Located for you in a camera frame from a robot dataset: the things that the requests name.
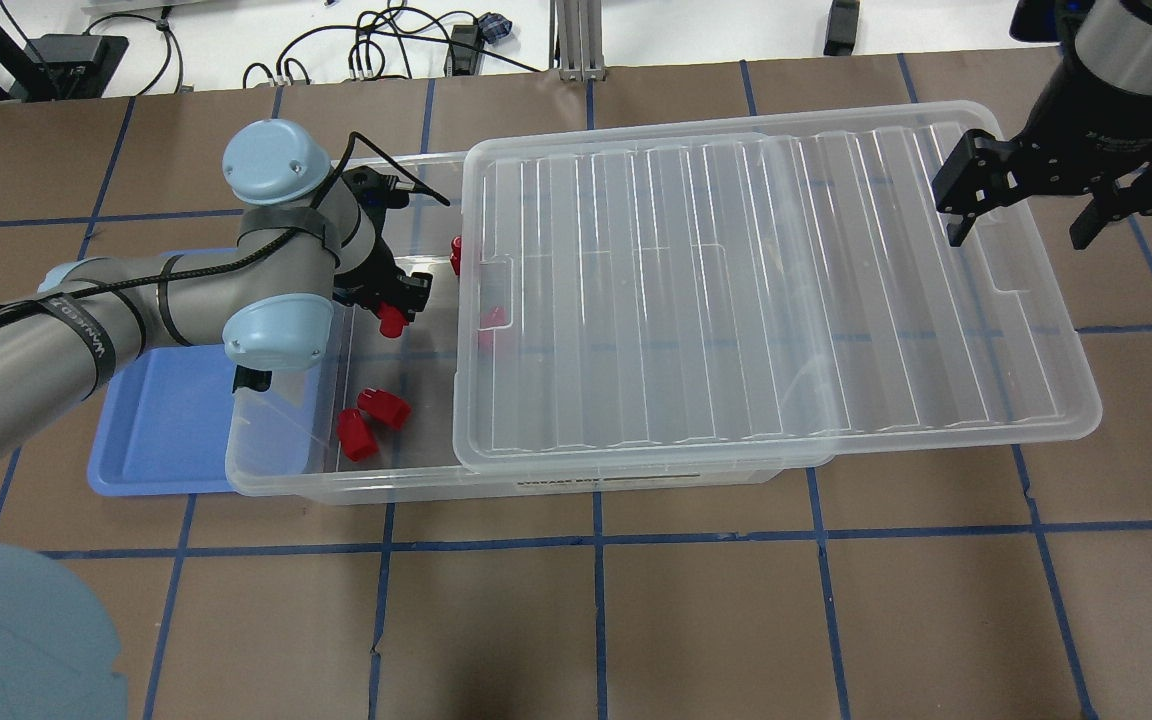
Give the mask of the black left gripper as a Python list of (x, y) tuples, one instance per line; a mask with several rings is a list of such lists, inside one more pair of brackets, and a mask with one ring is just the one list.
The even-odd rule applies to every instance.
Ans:
[(385, 302), (406, 311), (410, 323), (415, 323), (416, 316), (429, 306), (433, 275), (402, 270), (382, 232), (388, 211), (407, 209), (417, 191), (416, 184), (372, 168), (347, 170), (344, 184), (355, 196), (361, 217), (353, 236), (342, 245), (333, 300), (343, 306), (361, 306), (374, 316)]

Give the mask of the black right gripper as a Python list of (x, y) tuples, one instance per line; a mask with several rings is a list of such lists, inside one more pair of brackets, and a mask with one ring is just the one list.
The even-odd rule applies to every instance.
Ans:
[(1034, 196), (1092, 197), (1069, 225), (1087, 250), (1107, 225), (1152, 215), (1152, 94), (1111, 85), (1062, 60), (1018, 135), (969, 129), (933, 179), (948, 245), (963, 247), (977, 218)]

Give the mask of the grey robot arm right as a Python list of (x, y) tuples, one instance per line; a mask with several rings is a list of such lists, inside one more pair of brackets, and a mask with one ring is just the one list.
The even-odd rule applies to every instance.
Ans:
[(1152, 217), (1152, 1), (1020, 1), (1010, 33), (1056, 41), (1062, 58), (1018, 135), (969, 129), (937, 172), (948, 243), (1038, 196), (1087, 197), (1069, 229), (1078, 250), (1107, 225)]

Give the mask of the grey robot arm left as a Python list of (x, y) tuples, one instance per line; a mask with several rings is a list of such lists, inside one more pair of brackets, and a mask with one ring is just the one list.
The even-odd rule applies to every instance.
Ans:
[(397, 160), (351, 167), (358, 146), (382, 156), (351, 132), (333, 159), (291, 120), (259, 120), (221, 156), (243, 206), (232, 250), (68, 263), (0, 305), (0, 457), (156, 348), (220, 346), (238, 374), (262, 376), (319, 364), (340, 305), (401, 334), (433, 278), (397, 265), (384, 215), (415, 194), (448, 199)]

